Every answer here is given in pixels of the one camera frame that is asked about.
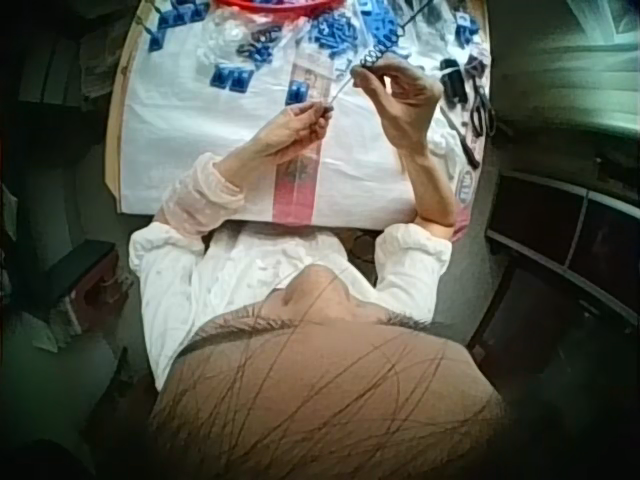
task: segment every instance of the sleeve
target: sleeve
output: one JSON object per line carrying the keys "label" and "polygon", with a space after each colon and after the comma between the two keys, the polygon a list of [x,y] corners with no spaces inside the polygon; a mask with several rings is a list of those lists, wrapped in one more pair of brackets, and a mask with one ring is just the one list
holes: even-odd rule
{"label": "sleeve", "polygon": [[213,155],[201,156],[169,189],[162,207],[169,225],[153,222],[135,232],[129,243],[129,264],[140,278],[144,337],[158,390],[194,333],[201,282],[196,267],[204,255],[200,236],[218,227],[244,200],[213,164]]}
{"label": "sleeve", "polygon": [[162,211],[173,228],[185,236],[201,237],[232,216],[242,205],[242,191],[214,168],[216,157],[206,153],[173,184]]}
{"label": "sleeve", "polygon": [[431,322],[440,276],[451,258],[451,242],[415,224],[387,228],[376,241],[378,302],[396,313]]}

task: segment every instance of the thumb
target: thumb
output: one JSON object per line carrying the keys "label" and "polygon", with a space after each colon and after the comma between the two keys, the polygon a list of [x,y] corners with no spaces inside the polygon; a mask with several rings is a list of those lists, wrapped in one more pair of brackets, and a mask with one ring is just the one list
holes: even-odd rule
{"label": "thumb", "polygon": [[308,128],[316,123],[324,113],[324,105],[322,102],[313,102],[313,106],[304,113],[294,117],[297,129]]}
{"label": "thumb", "polygon": [[351,70],[356,88],[362,91],[371,99],[378,114],[382,115],[389,111],[389,101],[391,96],[387,93],[384,84],[373,73],[362,67],[353,67]]}

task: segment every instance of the eyebrow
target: eyebrow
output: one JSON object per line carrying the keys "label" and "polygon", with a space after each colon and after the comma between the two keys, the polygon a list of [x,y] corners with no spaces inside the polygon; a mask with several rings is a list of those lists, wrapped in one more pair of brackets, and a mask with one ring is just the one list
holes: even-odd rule
{"label": "eyebrow", "polygon": [[[256,320],[258,321],[251,325],[226,326],[223,331],[209,333],[191,341],[180,351],[180,353],[178,353],[175,361],[204,348],[213,347],[222,343],[250,340],[273,332],[292,330],[298,325],[298,322],[294,320],[276,320],[262,317]],[[433,335],[434,322],[425,323],[409,317],[408,315],[393,313],[384,319],[376,321],[374,325],[400,327],[411,330],[412,332]]]}

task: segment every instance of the woman's right hand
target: woman's right hand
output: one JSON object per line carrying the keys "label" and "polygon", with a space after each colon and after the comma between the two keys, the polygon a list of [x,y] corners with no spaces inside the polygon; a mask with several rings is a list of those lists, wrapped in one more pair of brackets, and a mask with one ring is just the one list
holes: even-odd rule
{"label": "woman's right hand", "polygon": [[[354,86],[373,102],[391,145],[400,153],[423,155],[427,130],[442,98],[440,82],[392,54],[385,54],[370,68],[354,67],[351,75]],[[385,77],[391,93],[385,88]]]}

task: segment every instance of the black spring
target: black spring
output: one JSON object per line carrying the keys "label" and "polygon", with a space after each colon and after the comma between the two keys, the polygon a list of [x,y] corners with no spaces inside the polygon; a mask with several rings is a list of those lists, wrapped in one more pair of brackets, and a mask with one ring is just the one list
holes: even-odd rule
{"label": "black spring", "polygon": [[405,29],[403,25],[396,26],[395,30],[389,30],[382,35],[382,38],[376,40],[376,44],[372,49],[367,51],[360,60],[360,65],[369,68],[373,67],[382,56],[398,45],[401,37],[404,37]]}

